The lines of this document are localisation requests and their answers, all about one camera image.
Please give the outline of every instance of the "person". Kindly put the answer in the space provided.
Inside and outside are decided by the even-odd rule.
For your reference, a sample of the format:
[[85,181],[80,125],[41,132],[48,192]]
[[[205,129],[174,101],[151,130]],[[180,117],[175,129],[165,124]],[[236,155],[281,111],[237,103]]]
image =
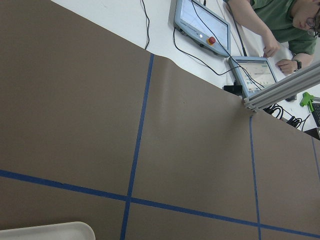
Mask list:
[[288,42],[294,57],[276,63],[284,74],[310,65],[320,31],[320,0],[224,1],[240,25],[262,37],[264,57],[274,56],[279,42]]

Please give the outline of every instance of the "tablet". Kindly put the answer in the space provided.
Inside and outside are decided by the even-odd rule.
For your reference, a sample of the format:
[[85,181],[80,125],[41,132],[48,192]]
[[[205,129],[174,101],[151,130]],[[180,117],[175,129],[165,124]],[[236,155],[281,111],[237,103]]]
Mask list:
[[[245,98],[258,93],[262,89],[277,82],[267,58],[254,56],[233,56],[232,58],[230,57],[228,62],[230,68],[232,68],[236,83],[242,85],[243,96]],[[250,79],[243,69],[238,67],[239,65],[246,69],[247,73],[254,81]]]
[[173,25],[201,47],[225,58],[230,56],[229,23],[201,3],[194,0],[177,0]]

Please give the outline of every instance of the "red button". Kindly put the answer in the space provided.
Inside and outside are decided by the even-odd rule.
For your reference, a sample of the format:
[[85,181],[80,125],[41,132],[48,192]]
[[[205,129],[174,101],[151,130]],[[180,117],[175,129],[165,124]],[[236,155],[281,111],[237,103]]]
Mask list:
[[208,43],[209,45],[213,45],[213,44],[215,44],[216,39],[215,39],[213,36],[211,36],[211,37],[208,38],[206,41],[207,41],[207,43]]

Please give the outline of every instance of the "white plate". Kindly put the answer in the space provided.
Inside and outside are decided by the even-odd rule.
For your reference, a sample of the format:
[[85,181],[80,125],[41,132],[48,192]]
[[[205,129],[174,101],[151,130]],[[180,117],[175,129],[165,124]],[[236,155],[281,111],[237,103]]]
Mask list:
[[95,240],[92,228],[75,221],[0,231],[1,240]]

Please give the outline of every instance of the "gray device frame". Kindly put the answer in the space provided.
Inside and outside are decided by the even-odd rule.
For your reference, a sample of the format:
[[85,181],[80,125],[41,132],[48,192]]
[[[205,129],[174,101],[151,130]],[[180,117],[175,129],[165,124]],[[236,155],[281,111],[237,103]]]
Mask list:
[[[232,57],[235,61],[252,61],[252,62],[266,62],[267,64],[268,64],[268,67],[269,67],[269,70],[270,70],[270,72],[271,72],[271,75],[273,76],[273,80],[274,80],[274,83],[276,83],[277,82],[277,78],[276,78],[276,75],[275,75],[275,73],[274,73],[274,71],[272,70],[272,68],[271,68],[271,65],[270,65],[270,62],[268,61],[268,59],[266,58],[266,57],[258,57],[258,56],[233,56]],[[256,94],[256,93],[259,93],[261,90],[256,90],[256,92],[253,92],[253,93],[250,93],[249,91],[248,91],[248,89],[247,89],[247,85],[246,85],[246,83],[245,83],[245,80],[243,79],[243,77],[242,77],[242,74],[241,74],[241,72],[240,71],[242,71],[241,70],[241,68],[240,67],[238,67],[238,64],[234,61],[234,60],[232,60],[232,58],[230,57],[229,58],[229,60],[228,60],[228,62],[229,62],[229,66],[230,66],[230,68],[232,69],[232,73],[233,73],[233,76],[234,76],[234,78],[235,78],[235,80],[236,80],[236,83],[238,84],[238,85],[242,85],[242,91],[243,91],[243,93],[244,93],[244,96],[245,97],[250,97],[250,96],[252,96],[252,95],[254,95],[254,94]]]
[[207,11],[210,15],[212,15],[213,18],[216,18],[220,22],[227,25],[227,49],[226,51],[224,48],[216,41],[214,45],[209,45],[207,43],[207,39],[214,36],[207,36],[200,30],[194,28],[187,22],[181,19],[181,8],[182,8],[183,0],[177,0],[176,2],[176,9],[175,9],[175,16],[174,16],[174,27],[177,28],[182,34],[189,36],[192,40],[194,40],[197,44],[199,44],[201,47],[211,50],[214,54],[227,58],[230,57],[231,52],[231,39],[230,39],[230,24],[226,22],[224,19],[216,15],[214,12],[212,12],[210,9],[205,7],[202,4],[199,4],[198,2],[193,0],[194,4],[197,4],[200,8],[202,8],[204,11]]

